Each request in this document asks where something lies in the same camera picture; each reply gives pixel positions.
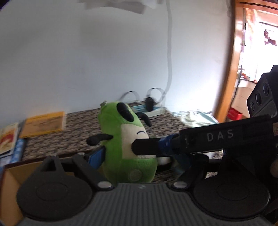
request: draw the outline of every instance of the plush toy's black ear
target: plush toy's black ear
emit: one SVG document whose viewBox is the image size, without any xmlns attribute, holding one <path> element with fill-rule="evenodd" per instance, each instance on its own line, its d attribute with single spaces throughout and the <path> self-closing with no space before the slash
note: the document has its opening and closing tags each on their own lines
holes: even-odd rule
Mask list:
<svg viewBox="0 0 278 226">
<path fill-rule="evenodd" d="M 142 119 L 146 123 L 147 126 L 152 126 L 152 122 L 151 122 L 150 118 L 145 113 L 137 112 L 135 114 L 137 115 L 138 118 Z"/>
<path fill-rule="evenodd" d="M 117 104 L 117 111 L 127 121 L 129 121 L 129 122 L 133 122 L 134 121 L 134 117 L 131 114 L 131 112 L 128 110 L 128 108 L 127 108 L 125 103 L 123 103 L 123 102 L 118 103 Z"/>
<path fill-rule="evenodd" d="M 105 141 L 105 140 L 111 140 L 113 138 L 112 135 L 106 134 L 106 133 L 100 133 L 94 136 L 90 136 L 87 138 L 86 143 L 90 146 L 98 145 L 99 142 Z"/>
</svg>

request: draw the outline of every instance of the plush toy's belly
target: plush toy's belly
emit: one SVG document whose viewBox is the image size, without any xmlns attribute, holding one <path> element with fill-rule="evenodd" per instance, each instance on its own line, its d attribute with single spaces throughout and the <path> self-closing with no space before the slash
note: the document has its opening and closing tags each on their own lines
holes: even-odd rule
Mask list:
<svg viewBox="0 0 278 226">
<path fill-rule="evenodd" d="M 157 169 L 157 159 L 122 159 L 111 169 L 104 162 L 103 172 L 112 183 L 151 182 Z"/>
</svg>

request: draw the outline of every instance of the white cloth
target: white cloth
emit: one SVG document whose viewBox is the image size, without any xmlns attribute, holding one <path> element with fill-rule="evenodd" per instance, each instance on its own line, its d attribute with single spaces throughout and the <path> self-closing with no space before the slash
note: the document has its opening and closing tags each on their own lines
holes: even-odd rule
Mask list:
<svg viewBox="0 0 278 226">
<path fill-rule="evenodd" d="M 85 9 L 98 7 L 113 7 L 143 14 L 146 7 L 156 8 L 157 4 L 162 4 L 163 0 L 79 0 L 85 3 Z"/>
</svg>

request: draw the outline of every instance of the wooden door frame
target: wooden door frame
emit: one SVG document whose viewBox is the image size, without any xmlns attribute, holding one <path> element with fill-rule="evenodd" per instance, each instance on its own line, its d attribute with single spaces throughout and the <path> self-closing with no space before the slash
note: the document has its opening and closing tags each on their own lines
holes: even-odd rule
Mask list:
<svg viewBox="0 0 278 226">
<path fill-rule="evenodd" d="M 232 0 L 232 39 L 230 43 L 228 64 L 226 67 L 226 74 L 222 85 L 221 95 L 213 114 L 219 122 L 225 121 L 234 93 L 240 59 L 240 51 L 238 50 L 242 47 L 244 8 L 278 14 L 278 4 L 276 3 L 263 0 Z"/>
</svg>

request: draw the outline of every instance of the plush toy's cream face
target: plush toy's cream face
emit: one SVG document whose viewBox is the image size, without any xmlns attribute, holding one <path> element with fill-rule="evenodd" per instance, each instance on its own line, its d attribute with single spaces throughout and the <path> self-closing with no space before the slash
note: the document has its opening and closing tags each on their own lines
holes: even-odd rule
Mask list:
<svg viewBox="0 0 278 226">
<path fill-rule="evenodd" d="M 147 139 L 149 136 L 144 127 L 136 126 L 132 124 L 121 125 L 121 137 L 122 137 L 122 152 L 123 159 L 135 159 L 135 158 L 155 158 L 155 155 L 135 155 L 131 150 L 131 145 L 136 139 Z"/>
</svg>

